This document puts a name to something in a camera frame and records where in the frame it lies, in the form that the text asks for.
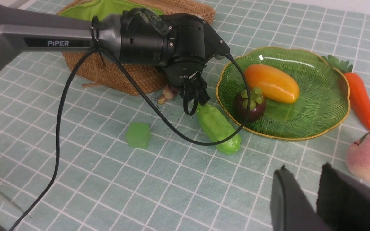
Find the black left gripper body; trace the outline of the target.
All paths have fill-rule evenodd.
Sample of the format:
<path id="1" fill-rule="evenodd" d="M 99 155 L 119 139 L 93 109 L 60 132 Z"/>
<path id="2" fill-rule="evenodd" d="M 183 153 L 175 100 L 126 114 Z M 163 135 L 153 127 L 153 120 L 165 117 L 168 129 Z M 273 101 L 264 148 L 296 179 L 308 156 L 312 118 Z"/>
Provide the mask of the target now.
<path id="1" fill-rule="evenodd" d="M 180 91 L 185 102 L 196 100 L 199 104 L 210 101 L 207 83 L 202 71 L 212 58 L 223 59 L 230 48 L 213 27 L 203 18 L 186 13 L 162 15 L 171 27 L 168 60 L 162 67 L 168 83 Z"/>

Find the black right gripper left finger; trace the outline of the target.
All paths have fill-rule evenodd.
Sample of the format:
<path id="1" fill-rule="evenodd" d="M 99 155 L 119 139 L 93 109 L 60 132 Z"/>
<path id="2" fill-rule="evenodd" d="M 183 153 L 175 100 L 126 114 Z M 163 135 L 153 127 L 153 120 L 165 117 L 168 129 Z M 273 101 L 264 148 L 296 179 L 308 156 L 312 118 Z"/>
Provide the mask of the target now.
<path id="1" fill-rule="evenodd" d="M 273 174 L 271 222 L 274 231 L 329 231 L 285 165 Z"/>

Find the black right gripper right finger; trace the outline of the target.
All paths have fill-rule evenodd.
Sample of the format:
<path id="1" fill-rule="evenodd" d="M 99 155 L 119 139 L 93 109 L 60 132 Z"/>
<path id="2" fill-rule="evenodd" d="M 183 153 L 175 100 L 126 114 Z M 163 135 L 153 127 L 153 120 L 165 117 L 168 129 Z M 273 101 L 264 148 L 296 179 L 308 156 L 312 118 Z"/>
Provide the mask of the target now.
<path id="1" fill-rule="evenodd" d="M 317 214 L 334 231 L 370 231 L 370 187 L 324 164 Z"/>

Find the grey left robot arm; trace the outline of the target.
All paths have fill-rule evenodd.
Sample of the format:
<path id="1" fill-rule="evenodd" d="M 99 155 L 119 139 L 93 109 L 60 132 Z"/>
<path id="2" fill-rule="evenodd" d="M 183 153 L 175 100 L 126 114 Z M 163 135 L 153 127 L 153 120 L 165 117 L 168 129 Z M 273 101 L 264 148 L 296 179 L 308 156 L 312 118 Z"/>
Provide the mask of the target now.
<path id="1" fill-rule="evenodd" d="M 137 92 L 165 124 L 181 138 L 199 146 L 215 146 L 233 139 L 249 124 L 253 111 L 253 92 L 230 48 L 202 17 L 176 13 L 156 15 L 143 7 L 110 14 L 91 21 L 31 12 L 0 5 L 0 70 L 19 54 L 27 51 L 85 51 L 73 68 L 60 99 L 56 121 L 56 162 L 50 183 L 35 202 L 11 226 L 13 231 L 34 209 L 55 182 L 60 163 L 60 127 L 66 95 L 79 68 L 92 54 L 106 57 L 122 71 Z M 245 118 L 228 137 L 201 143 L 186 137 L 173 127 L 150 101 L 122 64 L 161 67 L 168 82 L 179 87 L 186 114 L 193 115 L 210 100 L 201 72 L 211 59 L 227 58 L 237 68 L 248 94 Z"/>

